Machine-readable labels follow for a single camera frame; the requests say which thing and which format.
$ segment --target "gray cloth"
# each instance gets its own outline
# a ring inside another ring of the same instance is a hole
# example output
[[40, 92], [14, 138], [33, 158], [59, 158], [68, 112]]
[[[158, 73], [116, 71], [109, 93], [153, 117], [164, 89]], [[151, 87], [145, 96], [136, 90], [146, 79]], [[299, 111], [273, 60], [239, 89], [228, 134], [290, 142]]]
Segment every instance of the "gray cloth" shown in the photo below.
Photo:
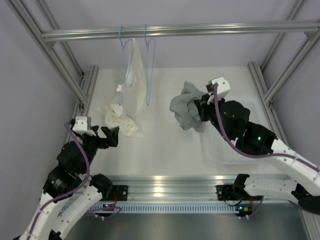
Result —
[[206, 94], [199, 91], [195, 85], [185, 81], [181, 95], [174, 97], [170, 103], [170, 111], [183, 130], [194, 128], [198, 133], [205, 131], [205, 123], [201, 122], [194, 100], [199, 100]]

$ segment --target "metal rod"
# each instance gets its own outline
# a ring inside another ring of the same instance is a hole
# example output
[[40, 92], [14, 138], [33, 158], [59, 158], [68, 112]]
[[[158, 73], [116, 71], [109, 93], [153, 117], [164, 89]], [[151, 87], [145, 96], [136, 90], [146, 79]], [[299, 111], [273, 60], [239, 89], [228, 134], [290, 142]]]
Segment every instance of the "metal rod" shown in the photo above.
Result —
[[271, 127], [272, 131], [282, 139], [285, 144], [288, 144], [286, 135], [282, 129], [282, 126], [279, 122], [278, 116], [276, 111], [273, 109], [271, 110], [269, 106], [264, 102], [264, 95], [267, 92], [266, 82], [260, 70], [260, 67], [255, 62], [248, 63], [248, 69], [251, 73], [251, 77], [253, 80], [253, 84], [257, 90], [257, 93], [260, 98], [260, 102], [263, 106], [264, 115], [266, 117], [269, 126]]
[[320, 30], [316, 33], [312, 40], [305, 40], [302, 47], [289, 63], [288, 67], [285, 69], [281, 77], [270, 87], [268, 92], [265, 94], [264, 101], [269, 103], [272, 99], [276, 97], [280, 89], [288, 82], [292, 74], [298, 69], [303, 63], [312, 49], [317, 45], [320, 39]]
[[[35, 0], [35, 1], [38, 4], [40, 10], [42, 11], [42, 14], [44, 15], [44, 17], [46, 18], [46, 20], [48, 21], [48, 23], [52, 27], [52, 29], [54, 29], [54, 30], [60, 29], [59, 25], [57, 24], [57, 21], [55, 20], [47, 3], [45, 2], [45, 0]], [[75, 55], [73, 54], [69, 44], [65, 41], [62, 41], [61, 45], [62, 45], [62, 48], [65, 51], [66, 55], [68, 56], [69, 60], [72, 62], [73, 67], [76, 69], [77, 73], [79, 75], [82, 75], [83, 71], [81, 70], [81, 67], [80, 67]]]
[[[307, 0], [297, 0], [295, 3], [292, 11], [290, 12], [290, 15], [288, 16], [287, 20], [293, 20], [296, 18], [300, 10], [302, 9], [303, 5], [305, 4]], [[284, 40], [285, 33], [280, 33], [277, 38], [275, 39], [274, 43], [272, 44], [270, 50], [268, 51], [267, 56], [265, 57], [262, 65], [261, 65], [261, 71], [264, 72], [266, 69], [269, 61], [274, 56], [275, 52], [277, 51], [280, 43]]]
[[31, 14], [28, 6], [22, 0], [7, 0], [8, 5], [11, 7], [12, 11], [19, 18], [20, 22], [34, 39], [35, 43], [42, 50], [46, 58], [49, 60], [51, 65], [54, 67], [59, 76], [64, 80], [64, 82], [69, 86], [74, 95], [78, 98], [79, 101], [88, 104], [88, 98], [82, 92], [79, 84], [69, 71], [66, 69], [64, 63], [61, 61], [60, 57], [55, 53], [54, 50], [50, 50], [47, 43], [41, 37], [41, 29], [36, 19]]
[[[193, 24], [168, 26], [131, 26], [123, 27], [122, 38], [169, 37], [169, 36], [198, 36], [198, 35], [225, 35], [225, 34], [258, 34], [258, 33], [290, 33], [316, 32], [320, 27], [315, 20], [286, 20], [245, 23]], [[46, 42], [90, 40], [90, 39], [117, 39], [119, 27], [75, 30], [44, 31], [42, 37]]]

